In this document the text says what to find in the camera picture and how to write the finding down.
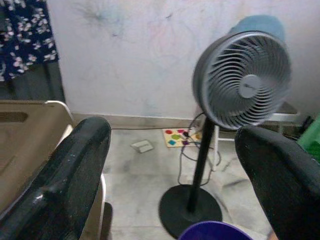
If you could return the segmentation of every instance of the green bag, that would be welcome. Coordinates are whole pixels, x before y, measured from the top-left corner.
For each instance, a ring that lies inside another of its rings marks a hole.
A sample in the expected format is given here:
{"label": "green bag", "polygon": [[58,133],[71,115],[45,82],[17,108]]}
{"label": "green bag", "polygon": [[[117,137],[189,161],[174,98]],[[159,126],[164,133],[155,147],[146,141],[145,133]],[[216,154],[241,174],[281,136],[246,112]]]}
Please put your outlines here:
{"label": "green bag", "polygon": [[320,114],[297,143],[320,163]]}

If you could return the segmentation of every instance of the fan center hub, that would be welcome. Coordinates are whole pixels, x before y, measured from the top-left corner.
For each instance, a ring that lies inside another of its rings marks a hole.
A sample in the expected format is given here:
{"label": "fan center hub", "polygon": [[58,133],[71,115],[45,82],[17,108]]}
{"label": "fan center hub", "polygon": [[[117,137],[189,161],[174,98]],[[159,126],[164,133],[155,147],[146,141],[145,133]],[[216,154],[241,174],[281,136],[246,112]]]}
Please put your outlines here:
{"label": "fan center hub", "polygon": [[245,75],[239,86],[239,94],[245,99],[254,97],[261,86],[261,79],[254,74]]}

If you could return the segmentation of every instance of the black base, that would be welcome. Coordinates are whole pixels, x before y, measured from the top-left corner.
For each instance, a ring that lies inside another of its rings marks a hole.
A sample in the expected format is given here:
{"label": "black base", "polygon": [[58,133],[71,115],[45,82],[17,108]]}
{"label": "black base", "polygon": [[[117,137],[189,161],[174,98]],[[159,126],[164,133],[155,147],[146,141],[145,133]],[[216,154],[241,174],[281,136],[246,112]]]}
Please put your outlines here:
{"label": "black base", "polygon": [[222,212],[217,201],[201,188],[194,213],[187,211],[190,188],[191,185],[171,187],[160,200],[160,220],[164,228],[175,239],[189,226],[198,222],[222,221]]}

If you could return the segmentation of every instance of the marble floor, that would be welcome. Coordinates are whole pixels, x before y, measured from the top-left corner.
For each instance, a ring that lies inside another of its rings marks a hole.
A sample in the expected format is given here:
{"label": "marble floor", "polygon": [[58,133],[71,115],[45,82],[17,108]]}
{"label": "marble floor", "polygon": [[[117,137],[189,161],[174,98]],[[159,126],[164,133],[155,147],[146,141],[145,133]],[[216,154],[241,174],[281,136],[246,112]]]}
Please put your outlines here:
{"label": "marble floor", "polygon": [[[149,140],[154,149],[138,153],[131,144]],[[203,186],[218,201],[223,221],[233,224],[254,240],[266,240],[271,227],[235,152],[233,142],[219,143],[221,162]],[[197,156],[196,147],[186,154]],[[112,204],[112,240],[172,240],[158,217],[163,193],[177,185],[180,148],[167,148],[162,130],[113,130],[103,173]],[[193,178],[195,162],[183,158],[181,181]],[[204,181],[208,179],[209,164]]]}

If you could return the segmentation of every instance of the blue floral fabric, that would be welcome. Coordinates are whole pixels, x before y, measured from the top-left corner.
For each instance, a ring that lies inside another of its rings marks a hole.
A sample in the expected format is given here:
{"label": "blue floral fabric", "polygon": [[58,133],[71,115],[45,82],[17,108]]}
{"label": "blue floral fabric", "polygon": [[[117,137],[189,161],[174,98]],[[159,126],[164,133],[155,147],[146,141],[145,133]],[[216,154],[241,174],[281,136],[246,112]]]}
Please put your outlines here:
{"label": "blue floral fabric", "polygon": [[10,80],[33,64],[58,60],[46,0],[0,0],[5,31],[0,34],[0,79]]}

